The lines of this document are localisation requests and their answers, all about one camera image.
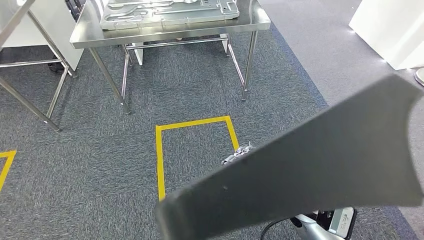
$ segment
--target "yellow tape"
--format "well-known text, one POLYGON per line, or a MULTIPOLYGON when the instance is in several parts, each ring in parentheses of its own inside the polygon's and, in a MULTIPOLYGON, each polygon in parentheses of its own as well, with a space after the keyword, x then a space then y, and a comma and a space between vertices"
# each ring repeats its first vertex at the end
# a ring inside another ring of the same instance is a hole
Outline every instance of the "yellow tape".
POLYGON ((156 153, 157 153, 157 191, 159 200, 165 197, 165 172, 164 172, 164 154, 162 152, 162 129, 156 126, 156 153))
POLYGON ((225 122, 226 127, 228 128, 229 137, 231 138, 232 147, 234 148, 234 151, 236 151, 239 148, 239 141, 237 141, 236 131, 234 131, 230 116, 225 116, 225 122))
POLYGON ((0 152, 0 158, 6 158, 6 163, 4 164, 3 170, 1 170, 0 174, 0 192, 2 191, 3 184, 5 183, 6 176, 8 175, 9 169, 11 168, 15 154, 16 150, 0 152))
POLYGON ((178 129, 178 128, 191 127, 191 126, 202 125, 202 124, 224 122, 226 120, 226 117, 229 117, 229 116, 219 116, 219 117, 212 117, 212 118, 206 118, 201 120, 178 122, 178 123, 172 123, 168 125, 162 125, 159 127, 162 130, 178 129))
POLYGON ((233 123, 230 116, 219 116, 206 118, 194 121, 185 121, 172 123, 168 125, 156 125, 156 154, 157 154, 157 192, 159 194, 159 201, 165 198, 165 172, 164 172, 164 153, 162 149, 162 131, 170 129, 178 129, 184 127, 191 127, 202 124, 212 124, 217 122, 225 122, 228 128, 229 137, 231 138, 232 147, 234 150, 239 148, 239 141, 237 141, 236 131, 234 131, 233 123))

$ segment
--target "metal tray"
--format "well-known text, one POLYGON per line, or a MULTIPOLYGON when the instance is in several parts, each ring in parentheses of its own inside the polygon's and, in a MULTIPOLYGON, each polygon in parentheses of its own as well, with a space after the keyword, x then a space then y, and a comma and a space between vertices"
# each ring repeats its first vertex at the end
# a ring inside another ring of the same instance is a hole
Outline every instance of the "metal tray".
POLYGON ((234 0, 109 0, 100 26, 131 29, 222 21, 240 15, 234 0))

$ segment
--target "gray carpet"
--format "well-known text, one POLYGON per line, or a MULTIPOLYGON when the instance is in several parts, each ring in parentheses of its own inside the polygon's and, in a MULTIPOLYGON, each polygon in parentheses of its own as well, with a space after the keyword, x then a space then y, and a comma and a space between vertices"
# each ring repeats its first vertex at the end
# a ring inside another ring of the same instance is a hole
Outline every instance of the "gray carpet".
MULTIPOLYGON (((242 69, 249 36, 233 37, 242 69)), ((123 113, 85 52, 79 78, 67 79, 53 113, 63 129, 59 133, 0 89, 0 151, 17 149, 0 192, 0 239, 159 239, 152 213, 158 201, 155 125, 230 115, 240 144, 257 145, 325 106, 272 31, 261 31, 257 45, 246 102, 240 101, 233 63, 217 42, 145 50, 143 66, 129 68, 131 115, 123 113)), ((5 49, 0 59, 21 60, 20 51, 25 50, 5 49)), ((99 52, 118 82, 122 50, 111 46, 99 52)), ((43 47, 35 53, 50 58, 43 47)), ((44 110, 59 79, 45 66, 0 74, 44 110)), ((162 139, 167 192, 213 170, 232 151, 220 122, 165 130, 162 139)), ((256 240, 263 227, 216 239, 256 240)), ((353 237, 400 239, 379 207, 359 209, 353 237)), ((283 222, 267 239, 299 238, 283 222)))

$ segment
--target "table top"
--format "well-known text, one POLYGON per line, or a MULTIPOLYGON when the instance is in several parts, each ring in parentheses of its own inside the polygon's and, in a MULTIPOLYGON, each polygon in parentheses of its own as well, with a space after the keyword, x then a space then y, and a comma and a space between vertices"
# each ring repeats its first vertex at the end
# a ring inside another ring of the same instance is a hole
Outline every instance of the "table top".
POLYGON ((0 0, 0 48, 35 0, 0 0))
POLYGON ((85 49, 176 38, 252 32, 267 30, 271 25, 270 18, 258 0, 238 0, 237 7, 240 16, 231 20, 102 30, 100 20, 107 1, 87 0, 70 37, 70 43, 74 48, 85 49))

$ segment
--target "black cable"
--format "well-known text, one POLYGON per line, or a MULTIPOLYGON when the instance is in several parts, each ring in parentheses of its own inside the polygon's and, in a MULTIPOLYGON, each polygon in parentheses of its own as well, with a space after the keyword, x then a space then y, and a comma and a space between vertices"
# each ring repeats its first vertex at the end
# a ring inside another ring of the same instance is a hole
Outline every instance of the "black cable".
POLYGON ((270 224, 266 225, 266 227, 262 230, 262 233, 260 234, 260 238, 259 238, 259 240, 264 240, 265 234, 268 232, 268 230, 269 230, 272 226, 274 226, 274 225, 278 224, 279 222, 282 222, 282 221, 284 221, 284 220, 286 220, 286 219, 287 219, 287 218, 279 219, 279 220, 275 220, 275 221, 272 221, 270 224))

